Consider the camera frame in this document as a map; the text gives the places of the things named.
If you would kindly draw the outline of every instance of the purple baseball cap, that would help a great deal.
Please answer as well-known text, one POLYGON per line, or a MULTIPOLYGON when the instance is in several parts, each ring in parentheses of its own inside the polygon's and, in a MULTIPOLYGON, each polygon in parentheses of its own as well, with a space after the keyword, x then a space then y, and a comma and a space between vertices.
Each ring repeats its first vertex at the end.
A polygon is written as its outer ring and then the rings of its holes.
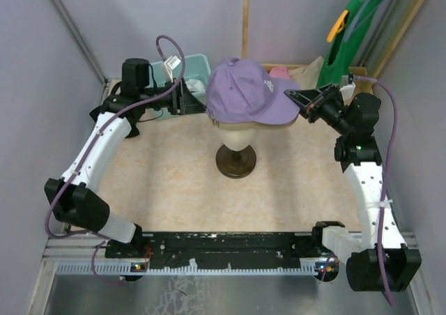
POLYGON ((271 77, 262 65, 250 59, 224 59, 210 73, 206 87, 209 117, 223 123, 290 123, 299 106, 285 90, 299 90, 295 82, 271 77))

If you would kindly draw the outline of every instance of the black mounting plate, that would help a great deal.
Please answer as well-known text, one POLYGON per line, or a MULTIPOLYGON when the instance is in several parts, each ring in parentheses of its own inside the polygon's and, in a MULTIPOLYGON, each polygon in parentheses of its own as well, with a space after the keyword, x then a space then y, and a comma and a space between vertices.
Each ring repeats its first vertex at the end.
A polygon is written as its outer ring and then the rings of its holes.
POLYGON ((300 258, 320 257, 311 233, 152 232, 143 233, 143 246, 126 252, 122 243, 110 241, 107 258, 143 258, 151 249, 151 268, 189 266, 198 269, 300 268, 300 258))

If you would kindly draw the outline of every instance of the teal plastic basket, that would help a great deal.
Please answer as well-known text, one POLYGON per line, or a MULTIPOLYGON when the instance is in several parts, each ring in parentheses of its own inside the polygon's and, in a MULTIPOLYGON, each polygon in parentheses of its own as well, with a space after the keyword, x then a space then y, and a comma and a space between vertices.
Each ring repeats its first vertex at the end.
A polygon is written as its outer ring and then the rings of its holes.
MULTIPOLYGON (((195 54, 185 56, 186 68, 184 72, 185 81, 189 79, 199 79, 203 82, 204 86, 208 85, 208 79, 210 75, 210 66, 208 58, 203 54, 195 54)), ((166 76, 161 69, 162 62, 152 63, 153 73, 155 75, 156 84, 158 86, 164 86, 166 84, 166 76)), ((181 64, 177 66, 174 70, 174 77, 178 77, 181 71, 181 64)), ((197 97, 202 103, 206 103, 206 94, 204 92, 193 92, 194 96, 197 97)), ((165 120, 167 118, 174 117, 171 115, 167 109, 163 109, 164 113, 158 120, 165 120)), ((157 116, 159 112, 151 112, 153 116, 157 116)))

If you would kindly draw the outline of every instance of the gray wall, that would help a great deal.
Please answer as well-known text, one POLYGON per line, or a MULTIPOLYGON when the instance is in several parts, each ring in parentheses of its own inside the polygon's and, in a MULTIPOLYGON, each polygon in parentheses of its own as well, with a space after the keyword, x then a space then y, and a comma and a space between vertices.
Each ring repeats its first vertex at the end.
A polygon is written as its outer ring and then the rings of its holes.
MULTIPOLYGON (((131 56, 159 61, 154 42, 161 33, 175 38, 186 54, 204 53, 212 66, 241 55, 243 0, 63 1, 108 77, 120 77, 121 63, 131 56)), ((251 0, 249 58, 310 63, 325 56, 328 32, 348 2, 251 0)))
POLYGON ((388 38, 392 35, 395 25, 404 14, 409 1, 410 0, 397 0, 397 6, 393 9, 392 14, 390 14, 390 16, 388 17, 385 26, 383 26, 380 36, 373 46, 373 50, 364 59, 365 66, 368 67, 368 69, 371 69, 376 63, 378 63, 380 55, 380 52, 378 50, 382 49, 385 46, 388 38))
POLYGON ((43 185, 82 147, 101 84, 48 0, 0 0, 0 26, 0 314, 9 315, 25 312, 47 241, 43 185))
MULTIPOLYGON (((446 24, 445 0, 426 0, 380 79, 397 97, 399 131, 390 167, 390 192, 403 229, 412 230, 424 267, 446 312, 446 24)), ((383 98, 376 128, 384 151, 392 125, 383 98)))

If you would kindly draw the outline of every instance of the pink object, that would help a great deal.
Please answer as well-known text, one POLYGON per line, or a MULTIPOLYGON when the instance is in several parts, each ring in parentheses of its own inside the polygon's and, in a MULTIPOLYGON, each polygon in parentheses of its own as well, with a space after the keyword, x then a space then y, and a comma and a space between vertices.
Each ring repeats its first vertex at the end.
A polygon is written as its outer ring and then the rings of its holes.
POLYGON ((288 70, 284 66, 277 66, 275 68, 272 68, 270 71, 270 76, 273 78, 291 80, 291 76, 288 74, 288 70))

